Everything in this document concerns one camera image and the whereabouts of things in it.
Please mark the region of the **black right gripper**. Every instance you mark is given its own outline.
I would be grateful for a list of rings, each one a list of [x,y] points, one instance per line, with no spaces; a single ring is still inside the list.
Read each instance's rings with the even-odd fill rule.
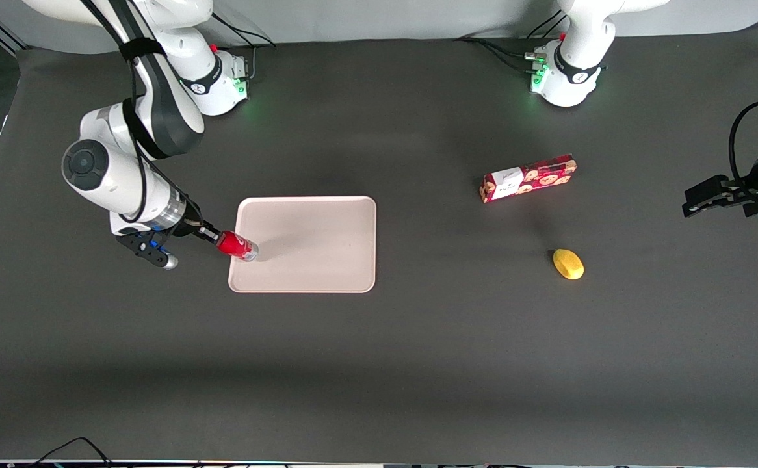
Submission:
[[[206,238],[210,243],[218,246],[222,235],[216,232],[209,223],[204,223],[203,215],[198,204],[192,201],[184,192],[180,193],[181,199],[185,202],[185,210],[181,220],[176,225],[176,236],[185,237],[197,232],[200,238]]]

